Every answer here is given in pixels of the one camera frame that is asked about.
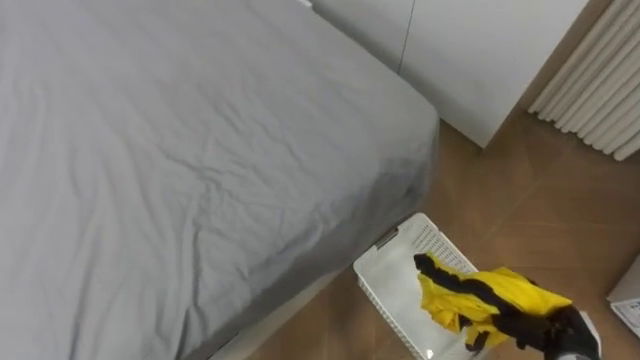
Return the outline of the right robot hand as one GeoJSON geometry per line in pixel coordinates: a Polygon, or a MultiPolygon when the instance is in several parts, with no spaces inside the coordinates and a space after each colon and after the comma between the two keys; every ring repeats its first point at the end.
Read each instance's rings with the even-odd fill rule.
{"type": "Polygon", "coordinates": [[[602,343],[589,315],[575,307],[559,310],[548,321],[544,338],[534,341],[516,340],[522,350],[540,352],[544,360],[601,360],[602,343]]]}

